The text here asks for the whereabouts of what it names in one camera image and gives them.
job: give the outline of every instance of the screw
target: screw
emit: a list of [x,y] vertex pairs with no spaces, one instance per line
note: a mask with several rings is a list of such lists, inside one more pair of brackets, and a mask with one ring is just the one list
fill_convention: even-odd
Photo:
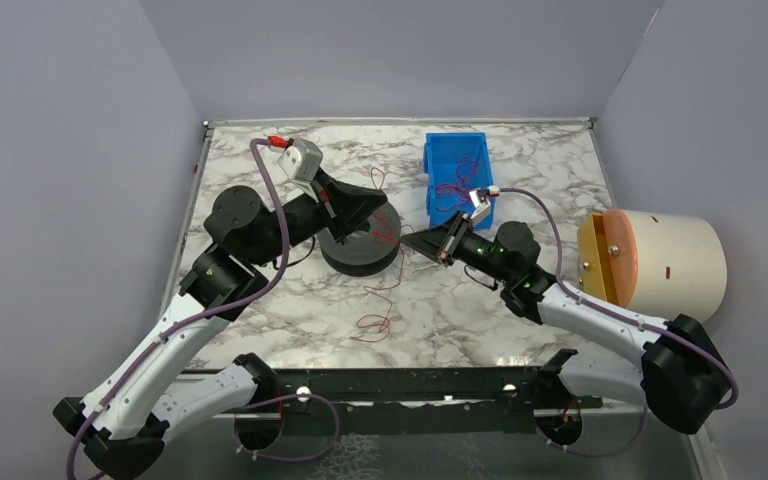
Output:
[[[296,390],[296,395],[310,395],[310,389],[304,386],[299,387]],[[299,401],[302,403],[306,403],[308,400],[310,400],[310,397],[299,397]]]

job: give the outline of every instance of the red connector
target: red connector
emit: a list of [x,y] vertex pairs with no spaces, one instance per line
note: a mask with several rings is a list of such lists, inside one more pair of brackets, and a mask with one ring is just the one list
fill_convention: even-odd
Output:
[[287,148],[290,145],[286,140],[275,135],[270,135],[266,139],[269,140],[269,144],[273,147]]

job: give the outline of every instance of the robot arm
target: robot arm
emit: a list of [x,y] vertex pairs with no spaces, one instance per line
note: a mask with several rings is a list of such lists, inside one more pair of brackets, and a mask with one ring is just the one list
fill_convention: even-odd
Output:
[[[314,144],[277,137],[270,141],[283,150],[279,165],[293,183],[304,187],[304,195],[283,205],[292,246],[326,228],[343,241],[386,203],[384,193],[340,182],[322,171],[322,152]],[[81,441],[93,463],[113,478],[138,476],[165,443],[218,413],[247,404],[257,390],[255,377],[234,364],[182,391],[164,394],[190,359],[245,307],[188,323],[168,338],[163,333],[193,315],[262,290],[268,282],[254,265],[282,253],[277,213],[249,187],[222,192],[205,228],[213,243],[195,260],[154,328],[98,387],[83,398],[64,398],[54,409],[73,436],[95,417]],[[138,367],[129,372],[134,365]],[[120,382],[116,394],[99,408]]]
[[[487,202],[493,193],[484,191],[473,200]],[[401,241],[442,265],[460,260],[493,277],[504,286],[501,297],[515,315],[576,333],[625,359],[575,352],[553,359],[570,394],[647,406],[664,424],[686,434],[696,433],[719,407],[730,382],[726,372],[699,355],[701,350],[724,365],[698,321],[685,315],[668,321],[636,314],[562,285],[537,265],[540,246],[528,225],[505,222],[491,242],[473,233],[473,222],[480,220],[475,217],[457,212],[446,223]],[[630,319],[633,326],[617,317]]]

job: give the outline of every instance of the red wire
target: red wire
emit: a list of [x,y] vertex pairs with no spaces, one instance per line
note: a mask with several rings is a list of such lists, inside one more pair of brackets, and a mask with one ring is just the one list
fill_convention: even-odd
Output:
[[[379,184],[375,183],[375,179],[372,177],[373,171],[377,171],[381,174],[381,183]],[[386,177],[387,177],[387,173],[385,173],[383,170],[381,170],[378,167],[372,167],[369,169],[369,179],[372,180],[372,185],[375,187],[376,190],[381,190],[381,188],[384,186],[384,179]],[[388,287],[373,287],[371,285],[363,286],[363,289],[364,291],[366,291],[366,293],[375,295],[376,297],[387,302],[387,312],[384,315],[381,315],[379,313],[368,313],[360,317],[357,320],[357,322],[355,322],[355,325],[357,325],[357,327],[361,330],[361,333],[360,335],[351,337],[351,339],[357,340],[358,342],[364,342],[364,343],[378,343],[390,336],[390,312],[393,310],[393,301],[385,297],[384,295],[381,295],[378,292],[393,290],[394,288],[401,285],[402,272],[404,272],[405,270],[405,250],[401,247],[401,245],[399,245],[399,241],[393,238],[393,226],[390,225],[386,220],[384,220],[384,218],[380,217],[378,213],[373,213],[372,216],[374,216],[379,222],[381,222],[382,227],[379,227],[379,229],[373,230],[369,233],[375,236],[375,242],[378,244],[386,244],[386,243],[395,244],[399,248],[399,251],[402,253],[402,261],[399,264],[399,273],[396,275],[395,284],[390,285]],[[403,225],[402,228],[404,227],[408,227],[411,229],[411,231],[413,231],[413,227],[411,227],[410,225]],[[378,320],[364,322],[364,320],[366,320],[367,318],[375,318]],[[368,340],[366,338],[362,338],[363,335],[381,335],[381,337],[376,338],[374,340]]]
[[[469,181],[475,177],[479,166],[480,164],[473,160],[471,157],[463,157],[461,159],[460,163],[458,163],[458,166],[455,167],[455,182],[441,183],[434,189],[434,193],[440,196],[454,195],[458,200],[458,203],[447,208],[436,207],[437,211],[448,212],[449,210],[460,207],[461,205],[470,203],[469,191],[472,190],[472,186],[469,184]],[[464,167],[467,168],[467,171],[466,173],[461,174],[461,169]]]
[[564,409],[564,413],[562,413],[564,417],[564,423],[567,423],[567,412],[570,408],[572,408],[573,405],[578,406],[578,414],[581,415],[581,404],[578,403],[578,397],[572,397],[572,400],[570,400],[569,405],[567,405],[567,408]]

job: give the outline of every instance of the wire bundle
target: wire bundle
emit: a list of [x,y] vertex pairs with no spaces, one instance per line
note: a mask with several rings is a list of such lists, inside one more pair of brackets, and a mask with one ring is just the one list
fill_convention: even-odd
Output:
[[469,184],[470,180],[475,178],[475,174],[478,172],[480,164],[472,157],[463,157],[455,167],[455,181],[454,183],[441,183],[434,189],[434,193],[437,196],[454,195],[458,200],[457,203],[446,208],[436,207],[439,212],[448,212],[458,207],[471,203],[469,199],[469,192],[472,190],[472,186]]
[[[381,181],[379,183],[375,183],[375,178],[372,176],[372,172],[378,172],[381,174]],[[381,170],[378,167],[371,167],[369,169],[369,179],[372,181],[372,186],[375,187],[376,190],[381,190],[384,187],[384,179],[387,178],[387,173]],[[364,285],[363,289],[366,291],[366,293],[369,293],[370,295],[375,295],[376,297],[384,300],[387,302],[387,312],[384,313],[384,315],[381,315],[379,313],[368,313],[362,317],[360,317],[357,322],[355,322],[355,325],[357,328],[361,330],[361,333],[359,335],[356,335],[354,337],[351,337],[352,340],[357,340],[358,342],[364,342],[364,343],[378,343],[387,337],[390,336],[390,312],[393,311],[393,301],[389,298],[382,295],[380,292],[393,290],[394,288],[398,287],[402,284],[402,273],[405,270],[405,250],[402,248],[402,246],[399,244],[398,239],[393,238],[394,229],[393,226],[387,223],[386,220],[378,216],[377,213],[372,214],[376,219],[378,219],[381,224],[386,227],[384,230],[381,231],[380,229],[373,230],[369,232],[371,235],[375,236],[376,243],[379,244],[394,244],[398,246],[399,251],[402,253],[402,260],[399,263],[399,273],[396,274],[396,283],[387,287],[373,287],[371,285]],[[413,227],[410,225],[402,225],[402,228],[408,227],[413,231]],[[365,335],[380,335],[380,337],[369,340],[367,338],[364,338]]]

